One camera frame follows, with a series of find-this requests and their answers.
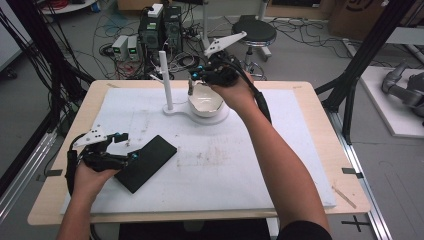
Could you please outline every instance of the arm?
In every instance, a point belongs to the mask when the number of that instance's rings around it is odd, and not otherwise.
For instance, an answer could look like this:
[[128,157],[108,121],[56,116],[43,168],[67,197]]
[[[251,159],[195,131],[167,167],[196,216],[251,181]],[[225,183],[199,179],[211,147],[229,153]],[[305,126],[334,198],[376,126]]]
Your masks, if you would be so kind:
[[243,120],[277,211],[281,228],[296,220],[317,223],[329,231],[315,184],[302,161],[259,111],[247,84],[211,86]]
[[83,162],[80,163],[75,173],[74,192],[56,239],[87,240],[89,238],[91,206],[105,182],[117,172],[116,170],[95,172]]

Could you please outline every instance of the gray robot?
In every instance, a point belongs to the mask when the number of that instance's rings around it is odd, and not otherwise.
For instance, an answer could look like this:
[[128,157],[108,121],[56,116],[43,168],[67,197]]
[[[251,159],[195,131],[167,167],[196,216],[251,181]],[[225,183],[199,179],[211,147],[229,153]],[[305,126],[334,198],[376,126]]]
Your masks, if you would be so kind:
[[406,89],[396,85],[407,67],[408,64],[406,62],[396,66],[384,78],[381,89],[384,93],[402,100],[403,104],[410,107],[417,116],[424,118],[424,72],[412,75],[408,80]]

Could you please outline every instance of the forearm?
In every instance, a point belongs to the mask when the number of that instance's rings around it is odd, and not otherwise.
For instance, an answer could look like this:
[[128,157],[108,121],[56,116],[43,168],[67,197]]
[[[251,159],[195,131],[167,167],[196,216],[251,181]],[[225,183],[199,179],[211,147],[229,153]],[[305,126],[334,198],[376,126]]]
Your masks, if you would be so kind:
[[87,240],[90,236],[90,210],[92,201],[71,199],[57,235],[58,240]]
[[281,226],[307,220],[328,230],[313,180],[302,161],[256,105],[237,111],[245,123]]

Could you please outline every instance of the person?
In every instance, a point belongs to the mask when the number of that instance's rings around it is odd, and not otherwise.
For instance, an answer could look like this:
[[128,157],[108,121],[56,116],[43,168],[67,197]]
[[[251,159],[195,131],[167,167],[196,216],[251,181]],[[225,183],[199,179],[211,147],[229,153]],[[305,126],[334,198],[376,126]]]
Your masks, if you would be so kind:
[[[232,87],[210,87],[246,125],[280,221],[277,239],[331,239],[328,220],[308,170],[259,110],[247,83],[239,78]],[[103,184],[115,173],[112,170],[97,173],[80,164],[74,194],[57,239],[87,239],[91,205]]]

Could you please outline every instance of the hand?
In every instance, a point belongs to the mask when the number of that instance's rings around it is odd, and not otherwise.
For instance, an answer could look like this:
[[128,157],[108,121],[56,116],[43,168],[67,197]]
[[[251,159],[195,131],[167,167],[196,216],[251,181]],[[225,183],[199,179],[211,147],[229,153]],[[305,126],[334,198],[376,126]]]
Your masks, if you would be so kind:
[[[249,73],[245,72],[249,80],[253,83],[253,78]],[[227,105],[236,112],[251,107],[252,103],[256,106],[253,98],[253,92],[249,85],[239,77],[236,84],[231,87],[221,87],[218,85],[210,85],[211,89],[218,93],[227,103]]]
[[81,162],[75,173],[75,185],[72,198],[82,198],[93,203],[105,182],[119,170],[96,172]]

